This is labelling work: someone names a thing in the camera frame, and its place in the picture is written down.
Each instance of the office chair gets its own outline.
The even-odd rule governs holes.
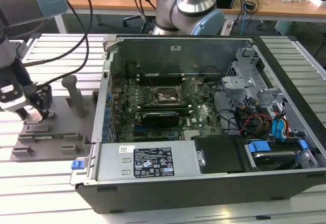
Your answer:
[[[140,15],[134,15],[134,16],[124,18],[123,21],[122,21],[122,25],[123,25],[123,27],[128,27],[128,25],[127,25],[128,20],[140,19],[140,18],[141,18]],[[148,20],[149,23],[152,23],[153,22],[153,17],[152,16],[147,16],[147,20]],[[144,22],[144,24],[143,24],[143,26],[141,28],[141,34],[143,34],[146,27],[147,27],[147,23]]]

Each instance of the warning label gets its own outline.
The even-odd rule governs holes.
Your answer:
[[[174,176],[171,148],[134,149],[133,158],[136,178]]]

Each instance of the motherboard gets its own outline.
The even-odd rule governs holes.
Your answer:
[[[223,132],[211,103],[213,82],[203,77],[113,77],[112,83],[111,141],[184,141]]]

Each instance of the blue latch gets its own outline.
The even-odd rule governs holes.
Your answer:
[[[302,150],[308,148],[308,145],[307,145],[307,143],[306,143],[305,140],[300,140],[300,145],[301,145],[301,147],[302,147]]]
[[[84,169],[85,162],[83,160],[74,160],[71,164],[72,170],[82,170]]]
[[[284,121],[280,121],[279,127],[277,128],[277,132],[276,132],[276,138],[280,139],[281,142],[285,142],[285,138],[283,138],[283,126],[284,126]]]
[[[282,142],[285,142],[285,138],[283,138],[283,120],[274,120],[271,128],[271,133],[273,136],[276,136],[277,139],[280,139]]]
[[[271,151],[267,141],[254,141],[248,144],[250,152],[268,152]]]

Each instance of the white box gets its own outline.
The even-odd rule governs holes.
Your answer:
[[[326,6],[326,0],[310,0],[314,5],[318,7],[325,7]]]

